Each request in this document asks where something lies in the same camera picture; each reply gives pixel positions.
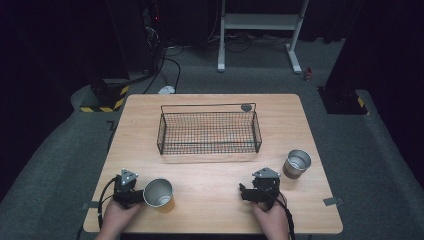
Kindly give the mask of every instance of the gray carpet floor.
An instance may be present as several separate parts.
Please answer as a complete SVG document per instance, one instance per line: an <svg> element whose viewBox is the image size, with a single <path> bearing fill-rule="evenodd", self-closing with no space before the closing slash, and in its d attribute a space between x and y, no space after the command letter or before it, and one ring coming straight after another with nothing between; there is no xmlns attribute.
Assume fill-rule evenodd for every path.
<svg viewBox="0 0 424 240"><path fill-rule="evenodd" d="M167 50L167 58L181 67L177 94L299 95L333 195L345 201L338 206L343 232L313 235L312 239L424 239L423 189L402 159L369 93L357 91L368 115L329 115L325 111L317 87L325 85L343 41L298 42L296 54L302 68L312 68L311 81L293 73L282 44L263 44L267 41L239 53L227 51L224 73L216 71L216 49ZM245 47L227 45L233 51ZM168 84L174 86L177 65L166 61L162 71ZM143 93L150 81L132 84L127 95ZM165 81L159 76L146 94L157 94L164 86ZM88 91L87 86L75 92L70 99L74 113L42 143L2 201L0 239L77 237L87 212L84 204L91 201L112 140L111 129L118 124L122 112L80 112ZM92 233L81 233L81 239L94 237Z"/></svg>

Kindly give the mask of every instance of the white metal stand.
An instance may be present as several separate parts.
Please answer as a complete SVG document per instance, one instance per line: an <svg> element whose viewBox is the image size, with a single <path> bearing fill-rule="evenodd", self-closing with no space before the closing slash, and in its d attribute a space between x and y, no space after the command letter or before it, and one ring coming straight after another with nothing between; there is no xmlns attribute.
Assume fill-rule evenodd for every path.
<svg viewBox="0 0 424 240"><path fill-rule="evenodd" d="M293 71L302 73L294 48L299 37L309 0L303 0L299 14L226 14L225 1L222 0L221 31L218 52L218 72L225 71L225 30L226 29L262 29L262 30L291 30L292 41L286 44Z"/></svg>

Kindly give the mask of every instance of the black wire mesh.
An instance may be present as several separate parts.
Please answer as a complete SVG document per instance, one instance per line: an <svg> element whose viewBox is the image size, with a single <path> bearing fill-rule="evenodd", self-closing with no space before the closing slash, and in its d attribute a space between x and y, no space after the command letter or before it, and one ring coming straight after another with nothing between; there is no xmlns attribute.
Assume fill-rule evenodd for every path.
<svg viewBox="0 0 424 240"><path fill-rule="evenodd" d="M160 154L259 152L262 139L255 108L246 111L246 104L236 106L241 107L239 112L164 113L162 108L157 139Z"/></svg>

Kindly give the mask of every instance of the metal cup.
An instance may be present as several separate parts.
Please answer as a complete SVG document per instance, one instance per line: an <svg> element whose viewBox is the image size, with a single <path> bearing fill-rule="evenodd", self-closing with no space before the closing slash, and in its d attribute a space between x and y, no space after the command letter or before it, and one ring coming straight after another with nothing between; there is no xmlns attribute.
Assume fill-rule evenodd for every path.
<svg viewBox="0 0 424 240"><path fill-rule="evenodd" d="M291 179L299 178L311 166L311 157L303 150L292 150L283 166L284 175Z"/></svg>
<svg viewBox="0 0 424 240"><path fill-rule="evenodd" d="M168 213L175 206L173 192L172 185L168 180L157 178L144 188L143 198L147 205L161 213Z"/></svg>

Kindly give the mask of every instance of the hand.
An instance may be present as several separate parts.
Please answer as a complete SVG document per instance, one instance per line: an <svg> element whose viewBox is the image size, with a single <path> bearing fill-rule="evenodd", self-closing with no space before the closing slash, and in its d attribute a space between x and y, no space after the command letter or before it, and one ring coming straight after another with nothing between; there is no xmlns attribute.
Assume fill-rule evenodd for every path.
<svg viewBox="0 0 424 240"><path fill-rule="evenodd" d="M96 240L115 240L125 227L140 211L142 203L134 204L130 209L123 208L119 203L110 200L103 218L102 229Z"/></svg>
<svg viewBox="0 0 424 240"><path fill-rule="evenodd" d="M280 195L278 199L281 202L287 202ZM283 207L275 201L274 206L267 212L264 212L258 203L251 202L252 211L259 222L262 232L268 240L288 240L289 227L286 212Z"/></svg>

